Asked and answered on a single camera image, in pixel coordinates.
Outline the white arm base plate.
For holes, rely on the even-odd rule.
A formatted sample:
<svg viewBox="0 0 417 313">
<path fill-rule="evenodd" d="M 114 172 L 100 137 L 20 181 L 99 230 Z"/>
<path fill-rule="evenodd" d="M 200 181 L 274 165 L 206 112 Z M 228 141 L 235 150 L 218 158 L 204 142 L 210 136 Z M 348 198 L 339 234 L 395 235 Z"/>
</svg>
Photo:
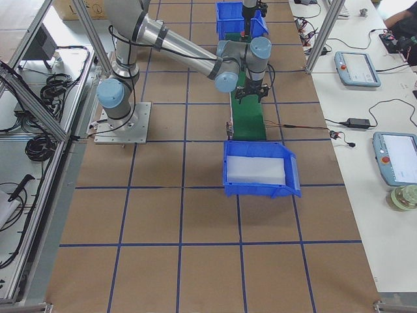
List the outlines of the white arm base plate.
<svg viewBox="0 0 417 313">
<path fill-rule="evenodd" d="M 94 137 L 96 144 L 144 144 L 147 142 L 147 132 L 149 129 L 149 118 L 151 115 L 150 102 L 130 102 L 134 109 L 124 119 L 113 120 L 107 117 L 104 109 L 101 112 L 101 119 L 105 122 L 99 123 L 97 135 Z"/>
</svg>

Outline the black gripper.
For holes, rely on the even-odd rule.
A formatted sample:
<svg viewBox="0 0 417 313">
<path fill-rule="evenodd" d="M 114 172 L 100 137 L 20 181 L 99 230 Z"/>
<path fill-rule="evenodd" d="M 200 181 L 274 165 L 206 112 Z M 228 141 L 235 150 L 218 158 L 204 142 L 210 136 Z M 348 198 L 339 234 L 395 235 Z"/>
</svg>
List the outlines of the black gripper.
<svg viewBox="0 0 417 313">
<path fill-rule="evenodd" d="M 249 95 L 256 95 L 258 103 L 261 103 L 261 99 L 266 97 L 269 92 L 269 86 L 263 83 L 263 80 L 252 80 L 245 78 L 244 86 L 237 86 L 235 92 L 235 99 L 238 99 L 238 103 L 242 103 L 242 99 Z"/>
<path fill-rule="evenodd" d="M 261 12 L 263 18 L 266 17 L 268 5 L 262 1 L 243 1 L 242 17 L 244 18 L 244 31 L 250 31 L 251 20 L 255 16 L 256 11 Z"/>
</svg>

